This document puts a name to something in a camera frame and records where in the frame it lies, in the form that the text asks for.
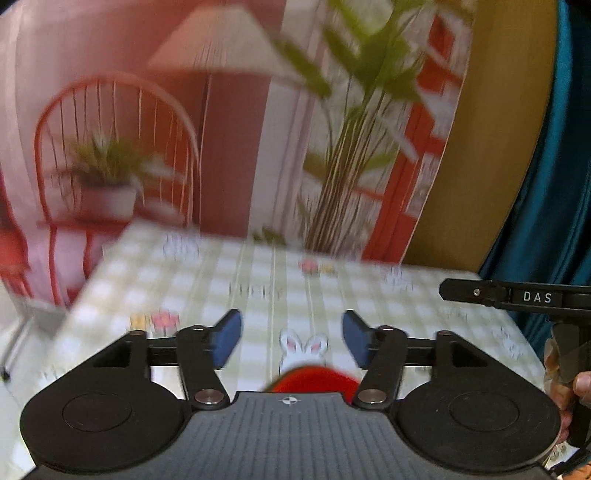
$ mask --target yellow surface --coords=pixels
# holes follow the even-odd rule
[[[550,96],[556,0],[479,0],[452,133],[405,263],[478,271],[527,172]]]

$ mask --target white bunny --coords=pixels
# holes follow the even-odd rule
[[[279,375],[303,365],[326,365],[324,354],[329,346],[328,337],[317,333],[302,348],[300,337],[291,329],[283,329],[279,335],[283,357],[279,364]]]

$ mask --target yellow gingham tablecloth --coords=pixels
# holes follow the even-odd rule
[[[134,222],[105,251],[69,313],[39,388],[124,335],[133,314],[164,310],[178,313],[179,327],[211,326],[233,307],[242,312],[243,335],[218,372],[230,396],[237,390],[260,390],[277,377],[283,355],[280,332],[286,328],[303,345],[324,333],[326,364],[361,378],[342,339],[347,309],[371,326],[393,325],[413,337],[433,338],[438,330],[452,330],[542,388],[543,366],[507,313],[443,301],[439,284],[447,277],[478,278],[466,272],[337,261]],[[425,368],[407,368],[400,396],[429,375]],[[154,369],[154,381],[182,397],[174,367]],[[16,448],[20,457],[23,449]]]

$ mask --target bunny ears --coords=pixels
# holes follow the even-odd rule
[[[324,333],[317,333],[312,336],[306,346],[302,348],[300,337],[291,329],[284,329],[279,335],[281,349],[286,355],[294,353],[306,353],[308,355],[324,355],[328,348],[329,340]]]

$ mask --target chair backrest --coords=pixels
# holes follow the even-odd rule
[[[153,82],[128,73],[93,76],[65,88],[46,107],[35,131],[39,200],[47,222],[72,213],[80,186],[54,174],[71,164],[70,141],[87,141],[101,130],[159,154],[178,178],[147,187],[143,200],[158,199],[193,221],[200,157],[194,126],[182,105]]]

